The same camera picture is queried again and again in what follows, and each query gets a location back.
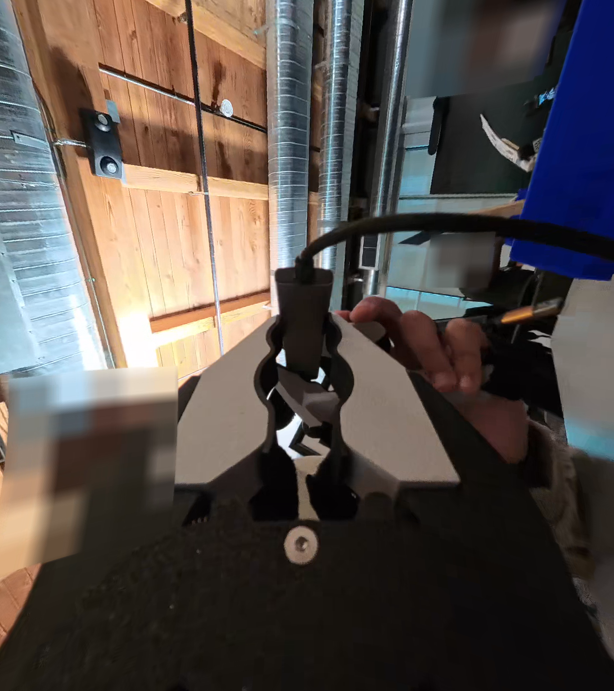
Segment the person's left forearm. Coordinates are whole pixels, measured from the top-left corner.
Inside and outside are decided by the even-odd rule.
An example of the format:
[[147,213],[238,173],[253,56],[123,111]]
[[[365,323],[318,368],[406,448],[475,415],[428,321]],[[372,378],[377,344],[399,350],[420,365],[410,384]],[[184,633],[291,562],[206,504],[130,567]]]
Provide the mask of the person's left forearm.
[[571,448],[563,431],[532,422],[520,469],[614,659],[614,462]]

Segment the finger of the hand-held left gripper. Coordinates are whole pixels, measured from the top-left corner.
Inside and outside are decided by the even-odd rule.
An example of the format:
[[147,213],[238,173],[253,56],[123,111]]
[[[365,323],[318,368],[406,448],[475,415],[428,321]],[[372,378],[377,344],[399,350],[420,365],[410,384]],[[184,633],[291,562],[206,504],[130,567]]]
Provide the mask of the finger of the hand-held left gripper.
[[277,392],[288,407],[310,428],[333,424],[337,419],[339,397],[316,381],[305,381],[286,368],[278,369]]

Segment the slim metal air duct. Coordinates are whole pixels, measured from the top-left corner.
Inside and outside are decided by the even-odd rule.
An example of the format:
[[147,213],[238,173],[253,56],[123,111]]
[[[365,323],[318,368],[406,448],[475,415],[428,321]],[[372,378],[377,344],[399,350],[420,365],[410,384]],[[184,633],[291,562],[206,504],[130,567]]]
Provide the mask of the slim metal air duct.
[[267,1],[270,275],[306,245],[313,1]]
[[318,237],[348,218],[364,1],[328,1],[322,68]]

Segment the smooth metal pipe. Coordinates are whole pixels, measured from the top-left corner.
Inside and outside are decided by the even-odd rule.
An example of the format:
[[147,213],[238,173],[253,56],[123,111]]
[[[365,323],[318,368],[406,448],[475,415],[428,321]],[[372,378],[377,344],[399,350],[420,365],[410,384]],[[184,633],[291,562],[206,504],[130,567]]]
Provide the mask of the smooth metal pipe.
[[[378,218],[390,212],[393,177],[396,171],[399,147],[399,128],[405,101],[406,55],[413,1],[393,1],[389,14],[389,35],[382,77],[382,98],[378,119],[373,182],[369,216]],[[363,297],[384,295],[385,273],[391,235],[364,235],[361,246],[363,271]]]

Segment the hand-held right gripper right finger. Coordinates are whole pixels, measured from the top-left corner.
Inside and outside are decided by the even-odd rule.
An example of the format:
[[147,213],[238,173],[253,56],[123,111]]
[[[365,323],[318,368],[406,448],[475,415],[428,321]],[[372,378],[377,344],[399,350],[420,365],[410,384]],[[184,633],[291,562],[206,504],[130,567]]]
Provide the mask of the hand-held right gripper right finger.
[[460,476],[408,371],[338,315],[325,333],[337,394],[330,451],[307,477],[320,520],[351,520],[374,497],[457,487]]

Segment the blue storage bin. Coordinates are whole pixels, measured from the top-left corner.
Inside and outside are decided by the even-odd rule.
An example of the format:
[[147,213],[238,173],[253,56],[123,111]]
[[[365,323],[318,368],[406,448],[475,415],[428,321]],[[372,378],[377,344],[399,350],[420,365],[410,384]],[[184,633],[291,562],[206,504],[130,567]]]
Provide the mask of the blue storage bin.
[[[614,240],[614,1],[583,1],[561,72],[523,220]],[[514,239],[510,258],[572,279],[609,281],[614,258]]]

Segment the black ceiling bracket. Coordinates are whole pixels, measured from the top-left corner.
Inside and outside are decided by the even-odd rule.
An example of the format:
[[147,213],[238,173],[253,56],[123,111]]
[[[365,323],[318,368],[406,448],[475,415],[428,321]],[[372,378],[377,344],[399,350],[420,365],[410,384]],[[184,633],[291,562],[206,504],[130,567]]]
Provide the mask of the black ceiling bracket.
[[108,114],[79,108],[91,172],[96,177],[124,182],[118,123]]

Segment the large metal air duct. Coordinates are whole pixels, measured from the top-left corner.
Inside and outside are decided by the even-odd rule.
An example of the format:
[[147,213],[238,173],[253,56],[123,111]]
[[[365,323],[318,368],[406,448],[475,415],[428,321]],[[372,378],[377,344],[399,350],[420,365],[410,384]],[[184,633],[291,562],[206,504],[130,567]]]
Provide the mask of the large metal air duct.
[[19,376],[108,365],[55,164],[15,13],[0,1],[0,260],[36,348]]

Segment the thin black ceiling rod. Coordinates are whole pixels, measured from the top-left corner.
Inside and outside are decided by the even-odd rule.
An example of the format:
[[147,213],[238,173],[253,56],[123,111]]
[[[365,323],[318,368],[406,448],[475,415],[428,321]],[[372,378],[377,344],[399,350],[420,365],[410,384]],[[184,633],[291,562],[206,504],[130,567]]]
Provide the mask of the thin black ceiling rod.
[[220,304],[220,294],[218,289],[218,274],[216,269],[216,253],[215,253],[215,236],[213,230],[212,222],[212,211],[210,204],[210,193],[209,193],[209,180],[208,180],[208,160],[206,155],[206,142],[203,127],[203,108],[202,101],[200,99],[200,84],[199,84],[199,64],[197,58],[197,46],[194,35],[194,20],[191,1],[185,1],[185,16],[188,25],[188,46],[190,54],[191,63],[191,77],[192,77],[192,87],[193,87],[193,100],[194,109],[196,114],[197,123],[197,138],[199,147],[199,160],[200,160],[200,177],[201,177],[201,190],[204,200],[204,208],[206,214],[206,226],[208,235],[208,247],[209,247],[209,262],[212,277],[212,289],[214,297],[215,306],[215,323],[216,323],[216,335],[218,340],[218,348],[220,356],[225,353],[225,343],[224,343],[224,332],[222,327],[222,314],[221,314],[221,304]]

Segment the person's left hand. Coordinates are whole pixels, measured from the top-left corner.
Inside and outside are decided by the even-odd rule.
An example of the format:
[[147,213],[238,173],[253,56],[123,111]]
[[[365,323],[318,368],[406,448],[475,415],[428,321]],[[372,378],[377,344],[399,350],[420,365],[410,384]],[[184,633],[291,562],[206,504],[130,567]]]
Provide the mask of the person's left hand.
[[421,373],[440,393],[449,394],[458,412],[505,462],[517,464],[528,451],[529,422],[524,405],[481,391],[482,356],[487,339],[478,324],[452,319],[441,333],[422,312],[402,312],[392,301],[364,298],[337,315],[352,324],[381,324],[392,343],[391,356]]

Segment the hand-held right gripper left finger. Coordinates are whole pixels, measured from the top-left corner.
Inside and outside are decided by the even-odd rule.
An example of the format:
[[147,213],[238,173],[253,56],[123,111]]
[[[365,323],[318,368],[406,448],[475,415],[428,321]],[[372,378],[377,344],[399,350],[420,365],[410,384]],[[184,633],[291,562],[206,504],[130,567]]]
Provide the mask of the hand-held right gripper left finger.
[[177,428],[176,489],[189,518],[238,503],[255,520],[297,519],[297,472],[277,440],[269,393],[278,382],[278,317],[260,324],[199,376]]

